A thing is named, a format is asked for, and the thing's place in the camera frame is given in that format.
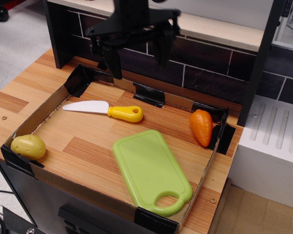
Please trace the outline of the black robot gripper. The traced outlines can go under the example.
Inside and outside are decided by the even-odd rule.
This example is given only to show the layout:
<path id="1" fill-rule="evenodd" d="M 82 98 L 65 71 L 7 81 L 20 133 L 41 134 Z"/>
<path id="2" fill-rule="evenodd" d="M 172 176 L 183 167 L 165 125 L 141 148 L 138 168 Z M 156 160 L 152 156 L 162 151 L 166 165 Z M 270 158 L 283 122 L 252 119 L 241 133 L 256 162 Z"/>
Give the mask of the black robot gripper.
<path id="1" fill-rule="evenodd" d="M 152 41 L 158 64 L 167 65 L 173 40 L 180 34 L 180 14 L 178 9 L 152 9 L 147 0 L 115 0 L 112 15 L 87 28 L 85 34 L 92 54 L 103 54 L 112 76 L 122 79 L 117 49 Z"/>

